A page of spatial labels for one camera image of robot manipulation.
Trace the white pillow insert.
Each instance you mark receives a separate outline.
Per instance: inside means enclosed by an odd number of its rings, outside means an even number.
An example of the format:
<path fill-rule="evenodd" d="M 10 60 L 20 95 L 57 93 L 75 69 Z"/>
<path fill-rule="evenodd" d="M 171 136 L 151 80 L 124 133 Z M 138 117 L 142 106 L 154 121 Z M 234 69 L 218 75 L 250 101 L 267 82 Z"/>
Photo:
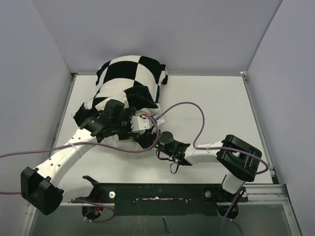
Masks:
<path fill-rule="evenodd" d="M 104 138 L 101 143 L 116 148 L 132 151 L 145 149 L 144 147 L 141 147 L 134 139 L 119 140 L 118 134 L 110 136 L 108 138 Z"/>

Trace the black white checkered pillowcase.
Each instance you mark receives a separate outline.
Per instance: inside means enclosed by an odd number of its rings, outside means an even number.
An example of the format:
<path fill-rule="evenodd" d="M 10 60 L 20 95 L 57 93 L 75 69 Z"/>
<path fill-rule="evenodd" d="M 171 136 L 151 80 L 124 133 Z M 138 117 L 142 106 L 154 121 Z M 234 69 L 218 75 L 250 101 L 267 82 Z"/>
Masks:
<path fill-rule="evenodd" d="M 104 110 L 111 99 L 135 107 L 137 114 L 160 115 L 160 88 L 168 82 L 165 64 L 146 56 L 123 56 L 106 62 L 96 75 L 96 94 L 75 113 L 77 125 Z"/>

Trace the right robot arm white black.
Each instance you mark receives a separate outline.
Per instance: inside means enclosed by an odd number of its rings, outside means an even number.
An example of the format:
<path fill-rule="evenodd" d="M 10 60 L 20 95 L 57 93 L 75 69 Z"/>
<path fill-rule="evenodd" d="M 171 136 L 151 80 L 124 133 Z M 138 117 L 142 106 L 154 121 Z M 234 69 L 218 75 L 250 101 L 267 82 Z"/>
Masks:
<path fill-rule="evenodd" d="M 200 163 L 220 163 L 228 174 L 219 189 L 220 197 L 231 201 L 245 182 L 253 182 L 257 174 L 262 152 L 234 135 L 226 135 L 219 142 L 205 145 L 184 144 L 176 141 L 173 134 L 165 131 L 158 138 L 157 157 L 160 153 L 177 166 Z"/>

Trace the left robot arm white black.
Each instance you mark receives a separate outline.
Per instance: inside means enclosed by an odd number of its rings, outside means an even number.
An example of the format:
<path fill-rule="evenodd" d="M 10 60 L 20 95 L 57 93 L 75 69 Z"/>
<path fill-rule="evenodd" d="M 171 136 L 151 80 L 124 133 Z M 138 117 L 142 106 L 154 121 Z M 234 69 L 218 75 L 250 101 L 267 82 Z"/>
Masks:
<path fill-rule="evenodd" d="M 75 115 L 79 128 L 68 143 L 35 168 L 21 172 L 21 196 L 45 215 L 54 212 L 63 200 L 64 190 L 58 185 L 70 168 L 104 138 L 131 131 L 131 118 L 136 108 L 110 99 L 103 110 Z"/>

